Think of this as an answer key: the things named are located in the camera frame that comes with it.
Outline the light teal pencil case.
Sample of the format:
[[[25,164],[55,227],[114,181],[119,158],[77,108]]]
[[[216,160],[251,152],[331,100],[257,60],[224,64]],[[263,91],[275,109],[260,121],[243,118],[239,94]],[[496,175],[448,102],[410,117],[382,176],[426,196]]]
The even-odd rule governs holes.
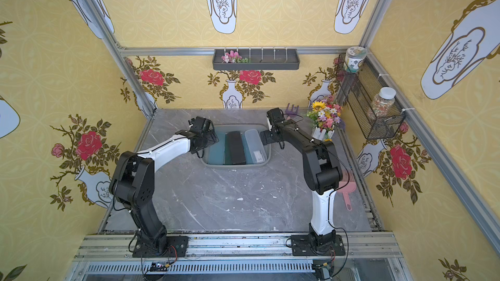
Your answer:
[[[219,141],[213,144],[209,149],[207,163],[209,165],[224,165],[225,164],[225,133],[217,132]]]

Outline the grey plastic storage tray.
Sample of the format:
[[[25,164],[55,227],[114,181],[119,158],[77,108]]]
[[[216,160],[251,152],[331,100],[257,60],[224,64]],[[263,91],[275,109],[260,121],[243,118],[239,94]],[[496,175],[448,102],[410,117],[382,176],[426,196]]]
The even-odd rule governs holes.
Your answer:
[[[272,147],[259,137],[267,127],[261,124],[223,124],[215,126],[219,141],[204,149],[201,161],[212,168],[253,168],[266,165]]]

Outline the black pencil case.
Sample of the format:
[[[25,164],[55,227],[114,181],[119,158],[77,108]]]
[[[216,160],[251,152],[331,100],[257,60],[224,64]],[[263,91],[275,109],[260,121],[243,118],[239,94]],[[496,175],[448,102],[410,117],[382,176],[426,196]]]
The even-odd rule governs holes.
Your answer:
[[[230,143],[231,165],[245,165],[246,155],[241,133],[239,131],[231,131],[227,134]]]

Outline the dark green pencil case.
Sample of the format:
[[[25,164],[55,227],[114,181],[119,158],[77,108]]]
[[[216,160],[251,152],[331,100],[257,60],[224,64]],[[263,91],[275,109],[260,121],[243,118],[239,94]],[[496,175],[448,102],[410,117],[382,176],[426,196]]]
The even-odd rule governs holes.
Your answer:
[[[223,164],[224,165],[230,165],[231,164],[231,155],[230,155],[230,147],[229,147],[229,137],[228,134],[226,133],[224,136],[224,158],[223,158]]]

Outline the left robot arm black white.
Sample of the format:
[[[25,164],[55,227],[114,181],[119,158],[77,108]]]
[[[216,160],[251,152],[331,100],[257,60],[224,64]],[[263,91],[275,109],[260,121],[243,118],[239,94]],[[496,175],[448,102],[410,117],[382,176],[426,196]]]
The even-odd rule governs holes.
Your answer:
[[[219,142],[211,120],[196,117],[189,125],[188,130],[177,131],[154,147],[121,154],[109,186],[113,198],[129,211],[137,226],[138,242],[157,254],[165,254],[171,245],[152,202],[156,171],[187,153],[202,158],[206,148]]]

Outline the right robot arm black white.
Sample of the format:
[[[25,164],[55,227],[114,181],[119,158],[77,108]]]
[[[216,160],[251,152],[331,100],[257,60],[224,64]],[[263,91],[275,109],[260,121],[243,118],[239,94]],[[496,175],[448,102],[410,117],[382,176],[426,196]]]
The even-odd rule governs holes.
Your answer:
[[[266,113],[269,129],[260,132],[264,145],[277,143],[280,148],[290,144],[302,155],[304,180],[312,191],[312,217],[309,236],[317,247],[334,242],[336,227],[333,220],[335,195],[343,179],[341,161],[335,145],[315,139],[287,120],[279,108]]]

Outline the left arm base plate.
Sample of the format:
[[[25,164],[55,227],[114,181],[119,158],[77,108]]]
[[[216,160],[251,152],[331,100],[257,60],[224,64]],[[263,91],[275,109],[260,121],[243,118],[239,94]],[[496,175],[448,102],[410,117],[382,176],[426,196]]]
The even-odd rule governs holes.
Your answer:
[[[158,243],[138,241],[132,252],[134,258],[183,258],[186,256],[189,237],[165,236]]]

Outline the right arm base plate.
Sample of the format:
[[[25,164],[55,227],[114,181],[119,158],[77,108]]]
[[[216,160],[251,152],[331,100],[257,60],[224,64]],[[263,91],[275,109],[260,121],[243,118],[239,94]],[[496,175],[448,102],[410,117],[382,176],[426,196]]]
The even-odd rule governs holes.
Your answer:
[[[315,238],[311,235],[292,235],[290,246],[293,256],[344,256],[345,243],[340,235]]]

